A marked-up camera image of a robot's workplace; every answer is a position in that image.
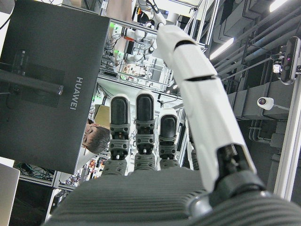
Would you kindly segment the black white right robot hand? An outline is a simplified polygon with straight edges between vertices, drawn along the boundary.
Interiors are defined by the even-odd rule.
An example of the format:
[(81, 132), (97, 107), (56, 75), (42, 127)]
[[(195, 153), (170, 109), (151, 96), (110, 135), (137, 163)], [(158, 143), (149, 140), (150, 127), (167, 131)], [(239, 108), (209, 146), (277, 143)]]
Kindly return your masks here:
[(136, 96), (134, 171), (125, 174), (130, 103), (110, 105), (110, 153), (102, 175), (74, 189), (48, 226), (298, 226), (298, 205), (270, 194), (255, 165), (215, 68), (174, 25), (159, 28), (160, 56), (174, 71), (194, 151), (194, 169), (176, 155), (174, 109), (154, 117), (154, 98)]

